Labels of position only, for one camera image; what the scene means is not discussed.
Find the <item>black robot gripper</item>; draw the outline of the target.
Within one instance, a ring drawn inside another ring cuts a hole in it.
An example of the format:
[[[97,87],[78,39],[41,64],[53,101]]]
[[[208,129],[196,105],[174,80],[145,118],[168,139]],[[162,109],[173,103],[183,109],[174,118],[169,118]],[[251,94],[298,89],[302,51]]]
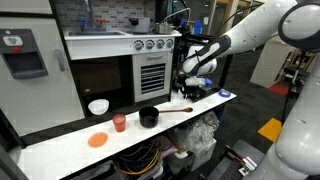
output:
[[[186,77],[180,76],[178,78],[178,89],[184,94],[202,95],[204,93],[203,87],[208,87],[213,84],[209,78],[201,78],[197,76]]]

